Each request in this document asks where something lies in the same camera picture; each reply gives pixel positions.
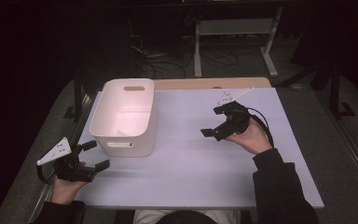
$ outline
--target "white marker tag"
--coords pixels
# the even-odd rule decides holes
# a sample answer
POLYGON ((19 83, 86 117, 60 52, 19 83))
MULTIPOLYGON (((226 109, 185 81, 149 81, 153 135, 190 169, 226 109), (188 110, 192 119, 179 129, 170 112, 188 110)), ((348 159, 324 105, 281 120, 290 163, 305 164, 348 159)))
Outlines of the white marker tag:
POLYGON ((52 148, 42 159, 37 161, 37 165, 43 165, 50 161, 55 161, 58 158, 66 156, 72 152, 71 147, 69 146, 68 139, 65 137, 54 147, 52 148))
POLYGON ((246 93, 248 93, 254 89, 255 89, 255 87, 251 87, 251 88, 238 90, 238 91, 234 91, 234 92, 225 92, 225 96, 217 104, 218 105, 226 105, 231 102, 234 102, 237 99, 239 99, 240 97, 242 97, 243 95, 245 95, 246 93))

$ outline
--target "person's left hand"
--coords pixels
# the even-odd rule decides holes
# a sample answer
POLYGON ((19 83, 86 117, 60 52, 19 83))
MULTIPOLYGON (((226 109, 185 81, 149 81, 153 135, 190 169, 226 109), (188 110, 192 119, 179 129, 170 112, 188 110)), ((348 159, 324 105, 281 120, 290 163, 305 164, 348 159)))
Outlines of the person's left hand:
POLYGON ((87 184, 88 182, 71 182, 56 177, 54 180, 54 190, 50 202, 58 204, 70 204, 74 200, 77 192, 87 184))

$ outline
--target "bin handle cutout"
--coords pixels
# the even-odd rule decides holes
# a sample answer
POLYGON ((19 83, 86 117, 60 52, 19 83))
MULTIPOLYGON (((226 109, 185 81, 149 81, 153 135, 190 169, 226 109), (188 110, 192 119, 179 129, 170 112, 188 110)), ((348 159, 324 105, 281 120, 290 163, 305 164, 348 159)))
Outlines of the bin handle cutout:
POLYGON ((129 143, 129 142, 109 142, 106 143, 107 146, 109 147, 133 147, 133 143, 129 143))
POLYGON ((124 91, 144 91, 145 87, 143 86, 129 86, 124 87, 124 91))

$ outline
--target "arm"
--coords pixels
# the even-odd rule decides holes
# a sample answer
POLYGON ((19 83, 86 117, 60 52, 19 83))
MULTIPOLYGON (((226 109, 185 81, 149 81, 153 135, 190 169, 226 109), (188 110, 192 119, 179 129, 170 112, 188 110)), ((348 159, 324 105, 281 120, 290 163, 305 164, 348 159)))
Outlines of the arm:
POLYGON ((315 211, 304 198, 295 165, 283 162, 257 122, 251 119, 245 133, 233 134, 227 140, 255 154, 255 199, 260 224, 318 223, 315 211))
POLYGON ((44 202, 42 211, 34 224, 57 223, 67 224, 83 218, 86 205, 74 201, 77 192, 86 182, 69 182, 56 178, 50 202, 44 202))

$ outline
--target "black sleeve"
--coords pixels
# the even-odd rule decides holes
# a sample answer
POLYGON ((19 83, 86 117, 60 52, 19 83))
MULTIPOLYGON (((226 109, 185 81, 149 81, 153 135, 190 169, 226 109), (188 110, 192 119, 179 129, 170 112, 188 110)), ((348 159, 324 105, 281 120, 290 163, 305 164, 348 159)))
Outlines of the black sleeve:
POLYGON ((73 201, 69 205, 44 202, 42 211, 33 224, 70 224, 80 223, 86 212, 86 205, 73 201))
POLYGON ((305 200, 293 163, 284 163, 276 148, 254 157, 255 199, 260 224, 319 223, 305 200))

